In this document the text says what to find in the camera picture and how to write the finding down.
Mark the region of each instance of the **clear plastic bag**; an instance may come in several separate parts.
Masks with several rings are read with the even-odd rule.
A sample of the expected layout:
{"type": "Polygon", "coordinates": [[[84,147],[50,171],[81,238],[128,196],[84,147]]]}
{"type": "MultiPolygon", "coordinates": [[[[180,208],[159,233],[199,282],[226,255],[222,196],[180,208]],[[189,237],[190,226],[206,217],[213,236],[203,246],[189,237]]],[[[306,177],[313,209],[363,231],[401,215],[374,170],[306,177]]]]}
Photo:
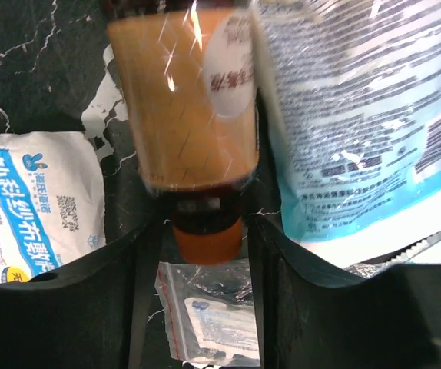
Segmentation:
{"type": "Polygon", "coordinates": [[[155,287],[174,359],[260,366],[247,259],[216,267],[160,263],[155,287]]]}

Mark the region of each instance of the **white plastic package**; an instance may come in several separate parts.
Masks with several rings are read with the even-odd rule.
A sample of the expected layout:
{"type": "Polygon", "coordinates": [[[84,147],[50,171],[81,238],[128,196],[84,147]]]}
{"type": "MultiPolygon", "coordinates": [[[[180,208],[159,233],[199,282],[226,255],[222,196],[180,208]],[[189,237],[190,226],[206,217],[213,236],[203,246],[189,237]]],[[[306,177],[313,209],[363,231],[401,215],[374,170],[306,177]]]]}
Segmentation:
{"type": "Polygon", "coordinates": [[[216,266],[160,263],[156,290],[174,359],[222,367],[259,367],[248,260],[216,266]]]}
{"type": "Polygon", "coordinates": [[[0,135],[0,283],[105,244],[104,183],[80,132],[0,135]]]}
{"type": "Polygon", "coordinates": [[[345,268],[363,278],[371,278],[395,264],[441,264],[441,232],[407,248],[389,261],[379,264],[358,263],[345,268]]]}
{"type": "Polygon", "coordinates": [[[441,0],[258,0],[287,236],[341,267],[441,230],[441,0]]]}

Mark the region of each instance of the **bottle label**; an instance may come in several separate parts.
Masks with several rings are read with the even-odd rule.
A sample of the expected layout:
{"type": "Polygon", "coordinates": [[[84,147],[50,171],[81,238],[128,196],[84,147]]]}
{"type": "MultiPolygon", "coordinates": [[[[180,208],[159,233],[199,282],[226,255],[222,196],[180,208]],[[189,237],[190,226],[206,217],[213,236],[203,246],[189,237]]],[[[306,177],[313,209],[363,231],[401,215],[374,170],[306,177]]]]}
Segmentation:
{"type": "Polygon", "coordinates": [[[205,89],[215,112],[237,118],[253,101],[254,72],[250,18],[239,9],[215,29],[203,63],[205,89]]]}
{"type": "Polygon", "coordinates": [[[201,190],[256,168],[247,14],[192,8],[108,26],[147,186],[201,190]]]}

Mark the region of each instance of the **blue logo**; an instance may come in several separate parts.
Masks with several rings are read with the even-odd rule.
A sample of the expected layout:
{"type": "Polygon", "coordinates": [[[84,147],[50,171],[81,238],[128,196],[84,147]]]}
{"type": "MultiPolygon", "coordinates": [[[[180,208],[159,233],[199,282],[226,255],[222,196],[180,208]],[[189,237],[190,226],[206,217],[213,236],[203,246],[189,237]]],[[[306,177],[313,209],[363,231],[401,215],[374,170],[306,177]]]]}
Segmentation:
{"type": "Polygon", "coordinates": [[[207,310],[210,307],[210,304],[204,301],[193,301],[191,307],[195,310],[207,310]]]}
{"type": "Polygon", "coordinates": [[[97,246],[99,246],[99,236],[94,236],[91,234],[88,238],[88,244],[92,248],[96,248],[97,246]]]}
{"type": "Polygon", "coordinates": [[[30,154],[26,154],[22,157],[22,164],[28,169],[29,171],[36,171],[39,169],[45,169],[48,168],[48,166],[45,163],[38,163],[38,161],[43,159],[43,154],[36,154],[35,156],[31,156],[30,154]]]}

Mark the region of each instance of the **plastic package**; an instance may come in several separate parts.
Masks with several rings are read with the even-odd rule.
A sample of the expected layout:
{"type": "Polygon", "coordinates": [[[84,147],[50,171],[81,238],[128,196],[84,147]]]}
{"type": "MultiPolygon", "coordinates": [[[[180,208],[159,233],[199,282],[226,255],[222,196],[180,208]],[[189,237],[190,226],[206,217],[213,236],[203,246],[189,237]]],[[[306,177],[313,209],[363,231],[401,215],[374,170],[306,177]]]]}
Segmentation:
{"type": "Polygon", "coordinates": [[[216,267],[161,262],[156,290],[174,359],[260,366],[248,260],[216,267]]]}
{"type": "Polygon", "coordinates": [[[417,242],[391,260],[379,264],[359,263],[345,268],[363,278],[371,278],[395,264],[441,264],[441,232],[417,242]]]}
{"type": "Polygon", "coordinates": [[[241,247],[240,193],[258,163],[245,2],[120,0],[108,34],[141,177],[171,206],[182,257],[220,264],[241,247]]]}
{"type": "Polygon", "coordinates": [[[259,0],[254,17],[287,236],[347,266],[440,231],[441,1],[259,0]]]}
{"type": "Polygon", "coordinates": [[[103,177],[84,135],[0,135],[0,283],[28,281],[105,243],[103,177]]]}

